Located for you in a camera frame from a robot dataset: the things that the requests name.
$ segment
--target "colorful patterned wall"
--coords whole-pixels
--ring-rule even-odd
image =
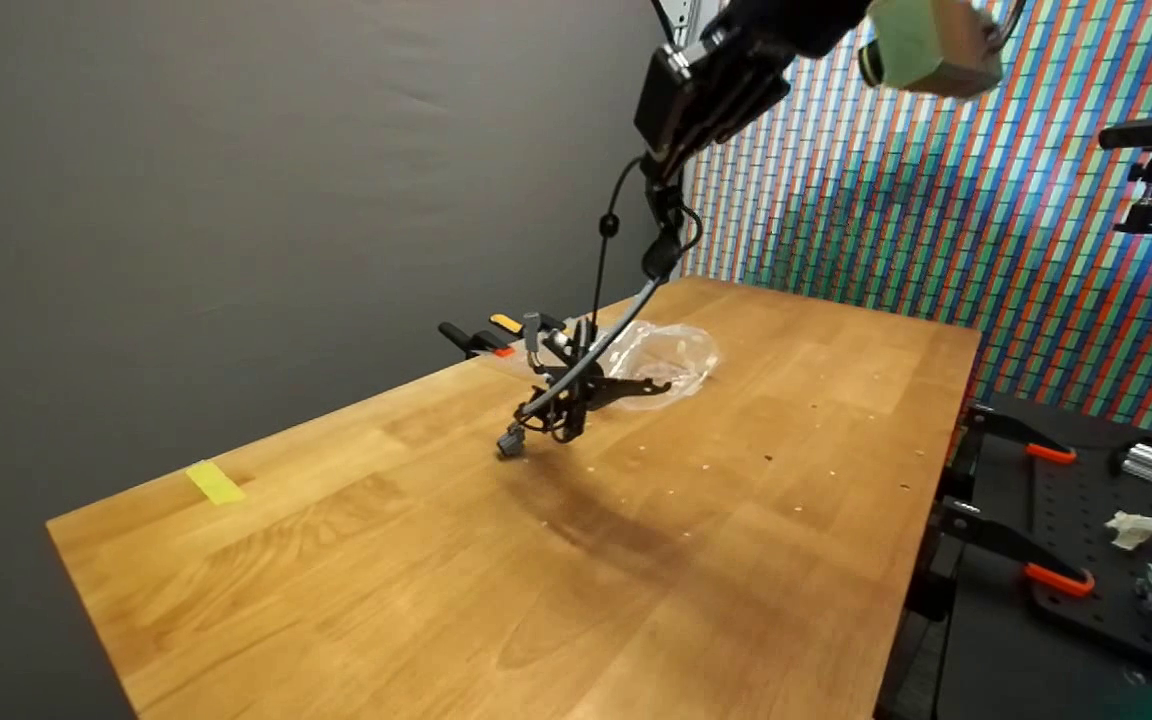
[[[865,88],[867,24],[793,65],[785,103],[696,160],[712,232],[685,272],[972,325],[976,397],[1152,429],[1152,236],[1112,230],[1135,154],[1096,143],[1152,115],[1152,0],[1032,0],[1021,32],[973,104]]]

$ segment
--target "plastic packaging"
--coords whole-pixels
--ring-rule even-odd
[[[621,397],[615,404],[627,410],[658,410],[699,392],[718,361],[717,342],[700,328],[635,320],[612,342],[602,367],[613,378],[672,382],[662,395]]]

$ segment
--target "wooden table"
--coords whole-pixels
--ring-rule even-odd
[[[977,332],[688,278],[698,395],[495,438],[475,359],[47,525],[143,717],[869,717]]]

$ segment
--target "gray backdrop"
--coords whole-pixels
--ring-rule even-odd
[[[585,309],[661,39],[646,1],[0,0],[0,717],[118,702],[45,520],[452,363],[439,320]],[[617,297],[638,179],[622,220]]]

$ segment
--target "black pegboard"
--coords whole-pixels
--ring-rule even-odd
[[[1114,530],[1105,526],[1116,510],[1152,516],[1152,483],[1126,473],[1112,477],[1102,452],[1068,467],[1037,460],[1030,477],[1033,538],[1096,577],[1096,591],[1085,598],[1033,584],[1033,609],[1152,665],[1152,612],[1139,606],[1135,593],[1135,582],[1152,562],[1152,538],[1126,552],[1112,546]]]

